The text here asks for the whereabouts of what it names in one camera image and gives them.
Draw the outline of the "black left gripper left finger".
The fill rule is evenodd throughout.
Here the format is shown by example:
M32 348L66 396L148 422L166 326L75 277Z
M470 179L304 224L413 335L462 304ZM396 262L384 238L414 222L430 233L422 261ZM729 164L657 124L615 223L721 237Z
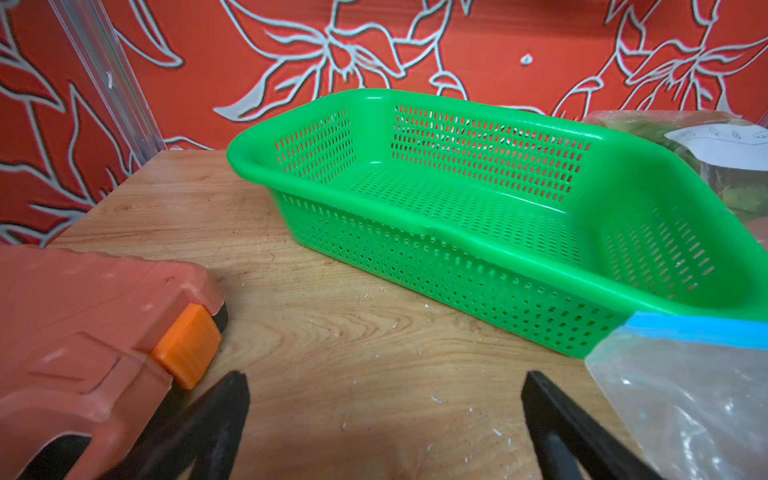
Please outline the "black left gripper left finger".
M231 371L103 479L227 479L250 406L247 377Z

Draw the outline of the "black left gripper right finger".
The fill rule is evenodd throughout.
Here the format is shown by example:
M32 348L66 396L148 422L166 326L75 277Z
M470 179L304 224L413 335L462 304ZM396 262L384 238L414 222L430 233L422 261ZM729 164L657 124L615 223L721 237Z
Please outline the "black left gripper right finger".
M660 477L542 372L527 373L521 400L544 479Z

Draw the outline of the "clear zip-top bag blue seal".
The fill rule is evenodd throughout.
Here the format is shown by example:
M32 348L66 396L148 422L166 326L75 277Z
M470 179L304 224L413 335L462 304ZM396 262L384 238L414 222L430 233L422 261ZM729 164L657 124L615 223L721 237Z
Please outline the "clear zip-top bag blue seal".
M585 363L663 477L766 478L766 323L636 313Z

